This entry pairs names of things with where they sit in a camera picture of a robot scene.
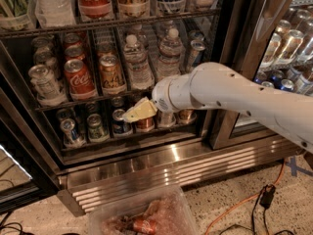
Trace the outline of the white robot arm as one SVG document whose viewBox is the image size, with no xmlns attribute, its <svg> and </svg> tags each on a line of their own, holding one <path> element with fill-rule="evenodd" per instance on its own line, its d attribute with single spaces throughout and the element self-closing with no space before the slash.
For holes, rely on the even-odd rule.
<svg viewBox="0 0 313 235">
<path fill-rule="evenodd" d="M 151 98 L 139 100 L 122 115 L 127 122 L 158 111 L 228 110 L 251 117 L 313 153 L 313 98 L 256 84 L 236 71 L 208 62 L 192 72 L 158 82 Z"/>
</svg>

